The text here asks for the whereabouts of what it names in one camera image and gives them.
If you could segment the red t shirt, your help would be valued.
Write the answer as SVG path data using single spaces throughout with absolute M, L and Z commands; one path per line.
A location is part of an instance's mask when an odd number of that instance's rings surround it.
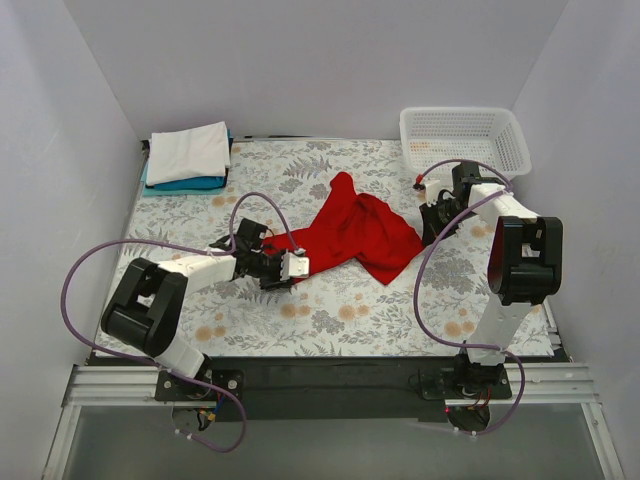
M 341 172 L 330 182 L 331 192 L 307 228 L 291 236 L 266 238 L 267 251 L 298 245 L 310 259 L 315 275 L 355 259 L 378 282 L 390 284 L 423 250 L 420 236 L 389 205 L 358 194 L 352 177 Z

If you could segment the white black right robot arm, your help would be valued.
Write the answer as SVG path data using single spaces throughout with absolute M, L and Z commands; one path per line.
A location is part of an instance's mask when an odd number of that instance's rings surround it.
M 502 364 L 522 321 L 536 305 L 557 293 L 562 278 L 563 224 L 541 216 L 514 198 L 511 181 L 495 168 L 473 160 L 443 160 L 416 177 L 414 188 L 438 167 L 452 164 L 453 190 L 441 191 L 436 203 L 423 205 L 423 245 L 429 260 L 458 223 L 472 215 L 494 228 L 487 266 L 489 301 L 473 334 L 464 343 L 441 339 L 458 348 L 468 363 L 452 373 L 454 389 L 475 397 L 489 384 L 484 367 Z

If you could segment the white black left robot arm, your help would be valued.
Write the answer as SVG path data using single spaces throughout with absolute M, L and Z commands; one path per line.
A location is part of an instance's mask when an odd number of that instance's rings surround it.
M 264 245 L 267 231 L 244 219 L 234 235 L 210 244 L 205 254 L 159 263 L 134 259 L 106 306 L 102 331 L 180 374 L 178 387 L 188 398 L 205 398 L 213 386 L 209 359 L 178 334 L 185 298 L 245 276 L 257 279 L 263 290 L 274 290 L 310 274 L 306 251 Z

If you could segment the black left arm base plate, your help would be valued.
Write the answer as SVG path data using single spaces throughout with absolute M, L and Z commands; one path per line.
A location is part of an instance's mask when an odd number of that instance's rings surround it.
M 209 369 L 200 379 L 208 385 L 230 391 L 236 398 L 241 398 L 244 372 L 241 370 L 211 370 Z M 219 397 L 219 392 L 210 387 L 204 388 L 177 378 L 167 371 L 161 371 L 156 382 L 154 399 L 156 401 L 214 401 Z

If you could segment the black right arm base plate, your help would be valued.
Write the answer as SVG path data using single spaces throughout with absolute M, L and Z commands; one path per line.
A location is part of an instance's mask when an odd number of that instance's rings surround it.
M 452 360 L 442 367 L 418 374 L 418 393 L 425 400 L 477 399 L 507 400 L 512 389 L 503 364 L 482 366 Z

